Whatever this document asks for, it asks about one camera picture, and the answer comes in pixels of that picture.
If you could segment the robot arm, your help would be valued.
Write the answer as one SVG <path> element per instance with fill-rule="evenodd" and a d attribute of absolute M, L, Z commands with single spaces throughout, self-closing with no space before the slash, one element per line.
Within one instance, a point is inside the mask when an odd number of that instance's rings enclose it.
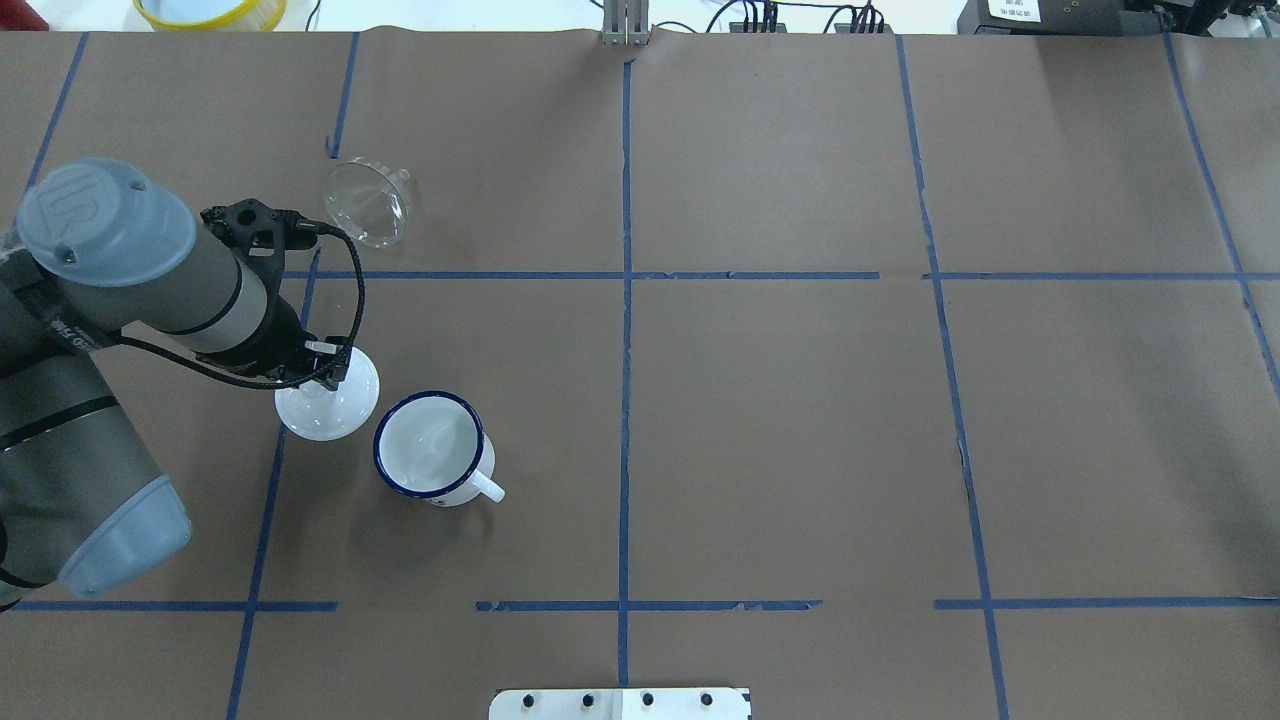
<path fill-rule="evenodd" d="M 93 600 L 192 536 L 95 359 L 136 348 L 242 389 L 335 389 L 356 333 L 280 296 L 285 256 L 346 233 L 255 199 L 192 213 L 110 158 L 29 187 L 3 236 L 3 610 L 52 584 Z"/>

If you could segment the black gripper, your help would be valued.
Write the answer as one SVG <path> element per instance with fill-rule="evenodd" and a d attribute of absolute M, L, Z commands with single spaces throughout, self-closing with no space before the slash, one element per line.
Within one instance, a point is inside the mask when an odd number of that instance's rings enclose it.
<path fill-rule="evenodd" d="M 271 380 L 283 389 L 307 383 L 337 389 L 346 380 L 346 355 L 339 345 L 334 350 L 312 348 L 310 343 L 316 340 L 285 300 L 275 300 L 260 328 L 236 347 L 236 374 Z"/>

